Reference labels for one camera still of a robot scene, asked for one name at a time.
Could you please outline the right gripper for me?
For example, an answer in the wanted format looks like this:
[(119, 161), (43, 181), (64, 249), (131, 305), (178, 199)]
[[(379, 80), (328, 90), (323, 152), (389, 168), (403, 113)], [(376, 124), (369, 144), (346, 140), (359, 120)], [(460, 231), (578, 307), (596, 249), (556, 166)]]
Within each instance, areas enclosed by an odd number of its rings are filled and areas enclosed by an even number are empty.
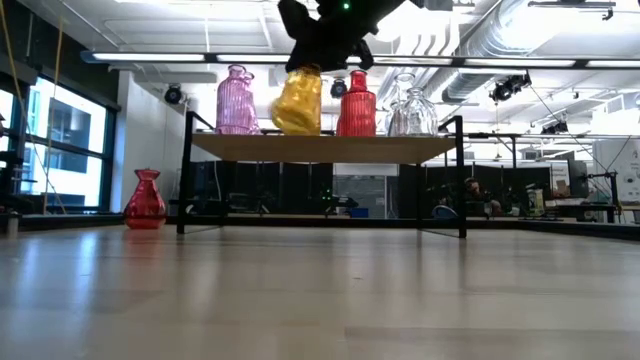
[(377, 35), (378, 23), (399, 8), (405, 0), (315, 0), (319, 17), (313, 18), (298, 0), (279, 0), (277, 4), (287, 34), (296, 45), (285, 65), (287, 73), (302, 67), (320, 72), (347, 68), (347, 59), (360, 59), (359, 68), (369, 70), (374, 58), (367, 34)]

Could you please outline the red ribbed glass vase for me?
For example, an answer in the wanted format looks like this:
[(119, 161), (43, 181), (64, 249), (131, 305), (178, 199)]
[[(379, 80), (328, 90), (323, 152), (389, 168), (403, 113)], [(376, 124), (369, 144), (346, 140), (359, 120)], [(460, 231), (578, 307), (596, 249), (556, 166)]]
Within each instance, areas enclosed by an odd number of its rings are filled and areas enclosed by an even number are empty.
[(342, 96), (337, 136), (374, 137), (376, 135), (376, 95), (368, 89), (367, 73), (354, 70), (351, 86)]

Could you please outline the yellow glass vase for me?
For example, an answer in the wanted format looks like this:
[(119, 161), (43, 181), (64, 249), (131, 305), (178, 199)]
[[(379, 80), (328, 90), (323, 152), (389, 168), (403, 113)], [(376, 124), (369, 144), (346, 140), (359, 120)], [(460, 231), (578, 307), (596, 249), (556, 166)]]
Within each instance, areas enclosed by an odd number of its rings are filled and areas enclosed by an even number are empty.
[(322, 79), (317, 66), (288, 73), (281, 95), (272, 103), (273, 124), (285, 135), (321, 133)]

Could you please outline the clear tall glass vase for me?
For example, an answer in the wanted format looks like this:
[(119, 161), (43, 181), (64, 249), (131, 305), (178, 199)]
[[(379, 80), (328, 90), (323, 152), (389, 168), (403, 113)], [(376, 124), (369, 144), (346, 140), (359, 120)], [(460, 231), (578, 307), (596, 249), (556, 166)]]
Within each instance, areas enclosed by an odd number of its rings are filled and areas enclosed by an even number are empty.
[(394, 94), (386, 118), (386, 135), (389, 137), (397, 135), (396, 122), (401, 117), (401, 108), (406, 101), (407, 90), (412, 87), (414, 80), (415, 75), (411, 72), (399, 73), (394, 78)]

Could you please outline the clear bell glass vase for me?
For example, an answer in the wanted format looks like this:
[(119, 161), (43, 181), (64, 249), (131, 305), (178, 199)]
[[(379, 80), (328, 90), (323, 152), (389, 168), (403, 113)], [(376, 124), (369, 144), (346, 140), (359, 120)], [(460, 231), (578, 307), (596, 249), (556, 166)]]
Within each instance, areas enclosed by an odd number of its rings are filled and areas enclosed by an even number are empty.
[(407, 90), (407, 98), (400, 107), (397, 134), (399, 136), (438, 136), (438, 117), (435, 107), (419, 87)]

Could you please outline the pink ribbed glass vase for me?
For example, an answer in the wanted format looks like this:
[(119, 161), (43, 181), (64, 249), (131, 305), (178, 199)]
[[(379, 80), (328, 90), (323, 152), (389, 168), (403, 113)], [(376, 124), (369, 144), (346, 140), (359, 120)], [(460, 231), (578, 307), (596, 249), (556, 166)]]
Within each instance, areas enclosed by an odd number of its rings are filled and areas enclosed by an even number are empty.
[(216, 132), (220, 135), (252, 133), (245, 75), (244, 66), (232, 64), (228, 67), (228, 76), (218, 86)]

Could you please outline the person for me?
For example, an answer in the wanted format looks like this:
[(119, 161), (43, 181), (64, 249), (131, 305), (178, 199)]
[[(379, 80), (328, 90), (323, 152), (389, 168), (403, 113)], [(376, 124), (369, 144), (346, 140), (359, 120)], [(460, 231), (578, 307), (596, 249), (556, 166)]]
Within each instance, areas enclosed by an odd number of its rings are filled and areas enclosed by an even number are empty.
[(502, 213), (502, 207), (499, 201), (493, 199), (488, 192), (480, 188), (479, 182), (473, 178), (465, 180), (466, 200), (474, 203), (482, 203), (483, 207), (488, 206), (491, 215), (499, 215)]

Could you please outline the long ceiling light fixture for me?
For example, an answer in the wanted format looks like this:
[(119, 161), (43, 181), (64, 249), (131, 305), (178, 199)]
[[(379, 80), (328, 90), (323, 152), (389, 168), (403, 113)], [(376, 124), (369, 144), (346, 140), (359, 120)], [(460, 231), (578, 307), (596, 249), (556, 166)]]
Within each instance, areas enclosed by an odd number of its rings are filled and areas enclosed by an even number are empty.
[[(83, 51), (86, 63), (152, 63), (152, 64), (259, 64), (283, 65), (287, 54), (259, 53), (140, 53), (140, 52), (92, 52)], [(640, 71), (640, 58), (533, 58), (533, 57), (454, 57), (417, 55), (374, 55), (374, 66), (475, 68), (475, 69), (525, 69), (525, 70), (592, 70), (592, 71)]]

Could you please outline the green and white canister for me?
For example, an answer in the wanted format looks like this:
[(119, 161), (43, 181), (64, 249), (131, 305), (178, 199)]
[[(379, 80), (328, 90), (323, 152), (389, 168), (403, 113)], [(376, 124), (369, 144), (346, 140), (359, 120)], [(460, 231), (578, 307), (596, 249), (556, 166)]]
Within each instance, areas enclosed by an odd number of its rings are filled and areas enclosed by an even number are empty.
[(539, 188), (532, 188), (527, 190), (528, 196), (528, 215), (532, 217), (539, 217), (544, 214), (544, 192)]

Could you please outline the red faceted glass vase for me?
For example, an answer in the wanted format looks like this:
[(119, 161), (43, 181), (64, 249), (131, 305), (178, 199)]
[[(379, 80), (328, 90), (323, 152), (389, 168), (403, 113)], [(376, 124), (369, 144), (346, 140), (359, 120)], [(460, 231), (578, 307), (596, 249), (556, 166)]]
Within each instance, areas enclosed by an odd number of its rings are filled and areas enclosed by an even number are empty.
[(152, 230), (161, 228), (166, 222), (166, 205), (161, 197), (156, 179), (158, 170), (136, 169), (138, 184), (125, 207), (125, 224), (133, 230)]

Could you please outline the black background monitor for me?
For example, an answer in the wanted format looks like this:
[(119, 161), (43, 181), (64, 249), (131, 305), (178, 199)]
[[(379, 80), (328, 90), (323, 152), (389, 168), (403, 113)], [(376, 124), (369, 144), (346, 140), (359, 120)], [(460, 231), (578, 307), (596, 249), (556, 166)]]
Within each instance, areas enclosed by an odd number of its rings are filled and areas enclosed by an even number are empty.
[(583, 161), (569, 160), (568, 175), (570, 196), (573, 198), (587, 198), (589, 196), (587, 165)]

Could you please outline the background work table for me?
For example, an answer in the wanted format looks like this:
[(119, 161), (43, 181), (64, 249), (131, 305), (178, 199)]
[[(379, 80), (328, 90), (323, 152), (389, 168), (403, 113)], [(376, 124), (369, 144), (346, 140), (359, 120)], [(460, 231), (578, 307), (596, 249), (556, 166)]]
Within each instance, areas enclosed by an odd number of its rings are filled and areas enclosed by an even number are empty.
[(602, 202), (547, 201), (544, 208), (546, 217), (589, 223), (614, 223), (618, 213), (616, 206)]

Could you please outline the large window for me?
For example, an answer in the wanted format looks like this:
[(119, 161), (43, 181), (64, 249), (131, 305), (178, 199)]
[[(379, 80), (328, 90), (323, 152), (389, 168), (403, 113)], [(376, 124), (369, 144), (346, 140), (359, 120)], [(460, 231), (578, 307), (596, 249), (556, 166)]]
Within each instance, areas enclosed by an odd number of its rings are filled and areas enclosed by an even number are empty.
[(0, 82), (0, 150), (23, 159), (13, 181), (27, 214), (107, 209), (115, 114), (47, 78), (19, 89)]

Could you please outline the white poster board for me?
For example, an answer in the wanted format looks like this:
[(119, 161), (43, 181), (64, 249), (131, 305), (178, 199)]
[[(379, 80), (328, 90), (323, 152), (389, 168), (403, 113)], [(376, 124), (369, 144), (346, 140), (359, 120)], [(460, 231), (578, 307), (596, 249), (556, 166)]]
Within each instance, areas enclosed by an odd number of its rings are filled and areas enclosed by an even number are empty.
[(640, 204), (640, 140), (599, 140), (593, 143), (592, 152), (596, 173), (617, 173), (619, 201)]

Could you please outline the black equipment rack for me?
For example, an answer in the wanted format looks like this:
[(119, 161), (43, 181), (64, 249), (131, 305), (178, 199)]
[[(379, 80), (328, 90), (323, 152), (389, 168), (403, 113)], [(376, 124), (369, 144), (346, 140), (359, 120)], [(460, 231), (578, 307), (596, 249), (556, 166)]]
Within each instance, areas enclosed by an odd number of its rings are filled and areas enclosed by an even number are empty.
[(0, 235), (6, 235), (7, 218), (11, 213), (24, 214), (33, 210), (33, 203), (14, 193), (13, 176), (16, 168), (23, 163), (23, 159), (15, 152), (0, 150)]

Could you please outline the wooden shelf black frame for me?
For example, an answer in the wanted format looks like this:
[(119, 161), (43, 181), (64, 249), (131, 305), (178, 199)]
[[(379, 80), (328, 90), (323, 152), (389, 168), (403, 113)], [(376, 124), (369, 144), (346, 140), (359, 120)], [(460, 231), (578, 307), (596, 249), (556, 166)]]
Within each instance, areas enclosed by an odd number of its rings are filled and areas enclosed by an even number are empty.
[[(184, 117), (185, 135), (181, 174), (179, 178), (178, 212), (175, 218), (179, 235), (186, 227), (197, 226), (273, 226), (273, 227), (327, 227), (327, 228), (391, 228), (427, 231), (440, 234), (444, 229), (455, 229), (458, 237), (467, 236), (466, 203), (463, 191), (465, 178), (464, 120), (456, 115), (439, 126), (441, 130), (453, 124), (455, 132), (445, 138), (426, 137), (336, 137), (291, 135), (217, 135), (194, 129), (194, 123), (207, 121), (195, 111)], [(413, 220), (358, 220), (328, 215), (315, 217), (264, 216), (235, 217), (228, 213), (228, 195), (222, 193), (222, 210), (217, 216), (190, 215), (187, 212), (186, 187), (191, 164), (192, 148), (199, 147), (217, 158), (229, 162), (328, 163), (328, 164), (405, 164), (419, 169), (423, 163), (449, 150), (456, 151), (457, 217), (453, 220), (426, 220), (421, 216), (421, 190), (416, 189), (416, 217)]]

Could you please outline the black partition wall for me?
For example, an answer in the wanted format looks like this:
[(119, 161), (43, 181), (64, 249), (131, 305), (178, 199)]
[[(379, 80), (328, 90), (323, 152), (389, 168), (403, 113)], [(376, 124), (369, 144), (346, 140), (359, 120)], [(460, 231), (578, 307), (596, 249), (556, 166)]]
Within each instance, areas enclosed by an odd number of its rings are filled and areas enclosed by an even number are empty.
[[(466, 200), (470, 216), (512, 216), (528, 209), (527, 190), (550, 193), (549, 167), (486, 166), (471, 163), (462, 170), (499, 201), (502, 213)], [(190, 215), (219, 215), (222, 193), (228, 212), (258, 215), (350, 216), (351, 208), (368, 208), (365, 219), (413, 219), (416, 189), (421, 190), (421, 216), (433, 218), (436, 205), (454, 208), (457, 169), (453, 164), (356, 166), (328, 163), (193, 162), (187, 187)]]

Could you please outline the silver ventilation duct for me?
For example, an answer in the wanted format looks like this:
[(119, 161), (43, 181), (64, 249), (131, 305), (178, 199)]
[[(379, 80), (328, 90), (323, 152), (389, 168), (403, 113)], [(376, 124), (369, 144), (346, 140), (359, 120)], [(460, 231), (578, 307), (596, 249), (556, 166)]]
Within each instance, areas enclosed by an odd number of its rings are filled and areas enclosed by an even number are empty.
[[(501, 0), (481, 24), (460, 43), (454, 55), (458, 57), (520, 57), (541, 47), (559, 30), (543, 21), (549, 11), (529, 7), (537, 0)], [(444, 68), (436, 72), (445, 87), (437, 90), (444, 102), (461, 103), (494, 74), (460, 73)]]

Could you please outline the black ceiling rail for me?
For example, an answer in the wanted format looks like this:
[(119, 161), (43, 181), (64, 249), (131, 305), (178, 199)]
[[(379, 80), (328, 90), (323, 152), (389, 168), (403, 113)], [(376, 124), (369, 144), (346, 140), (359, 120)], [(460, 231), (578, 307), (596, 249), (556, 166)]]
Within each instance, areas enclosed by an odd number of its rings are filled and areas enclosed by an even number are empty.
[(604, 11), (604, 21), (613, 16), (613, 8), (617, 5), (614, 0), (530, 0), (528, 7), (545, 9), (569, 9), (577, 11)]

